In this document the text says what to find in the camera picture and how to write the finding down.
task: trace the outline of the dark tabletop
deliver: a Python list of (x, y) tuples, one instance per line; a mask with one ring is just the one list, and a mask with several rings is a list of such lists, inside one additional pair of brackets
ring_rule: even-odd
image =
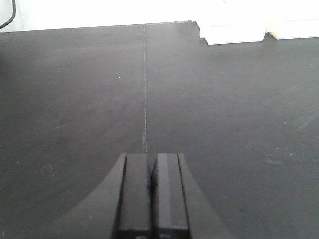
[(194, 22), (2, 33), (0, 105), (0, 237), (62, 217), (146, 145), (150, 162), (185, 154), (237, 238), (318, 238), (318, 38), (208, 46)]

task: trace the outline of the scratch mark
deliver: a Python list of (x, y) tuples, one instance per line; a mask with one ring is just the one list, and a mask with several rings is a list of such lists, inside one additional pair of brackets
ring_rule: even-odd
[(144, 75), (143, 75), (143, 81), (144, 81), (144, 134), (143, 134), (143, 148), (144, 153), (147, 153), (147, 119), (146, 119), (146, 96), (147, 96), (147, 85), (146, 85), (146, 26), (144, 24), (143, 26), (143, 69), (144, 69)]
[(283, 163), (280, 162), (280, 161), (273, 161), (273, 160), (270, 160), (270, 159), (265, 160), (265, 162), (266, 163), (271, 163), (271, 164), (276, 164), (276, 165), (283, 165)]
[(319, 112), (313, 114), (312, 116), (309, 116), (303, 123), (302, 125), (297, 129), (297, 131), (302, 130), (303, 128), (307, 127), (308, 124), (313, 122), (317, 117), (319, 117)]

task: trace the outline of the black cable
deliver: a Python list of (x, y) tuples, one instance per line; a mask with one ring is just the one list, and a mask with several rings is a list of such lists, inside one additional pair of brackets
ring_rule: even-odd
[(16, 7), (15, 7), (15, 0), (12, 0), (12, 8), (13, 8), (13, 13), (12, 13), (12, 16), (11, 16), (11, 18), (9, 19), (9, 21), (7, 21), (6, 23), (4, 23), (4, 24), (2, 24), (1, 26), (0, 26), (0, 29), (2, 29), (2, 28), (4, 28), (4, 27), (6, 27), (6, 26), (8, 26), (11, 22), (13, 22), (13, 20), (14, 20), (14, 18), (15, 18), (15, 12), (16, 12)]

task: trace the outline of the white wall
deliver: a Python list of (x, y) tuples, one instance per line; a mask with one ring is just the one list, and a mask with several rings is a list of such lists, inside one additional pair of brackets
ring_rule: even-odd
[[(196, 6), (186, 0), (16, 0), (16, 18), (0, 32), (187, 21)], [(0, 24), (11, 13), (11, 0), (0, 0)]]
[[(298, 37), (296, 29), (304, 31), (308, 26), (311, 32), (301, 36), (319, 34), (318, 0), (16, 0), (16, 8), (15, 20), (0, 32), (192, 20), (201, 30), (202, 26), (265, 23), (273, 31), (288, 29), (282, 38)], [(11, 0), (0, 0), (0, 24), (11, 13)], [(316, 23), (291, 23), (309, 19)]]

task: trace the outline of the white block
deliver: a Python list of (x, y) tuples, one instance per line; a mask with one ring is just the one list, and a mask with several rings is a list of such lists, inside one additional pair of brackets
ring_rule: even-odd
[(262, 41), (266, 28), (265, 23), (201, 27), (200, 37), (209, 45)]
[(273, 22), (267, 31), (277, 40), (319, 37), (319, 19)]

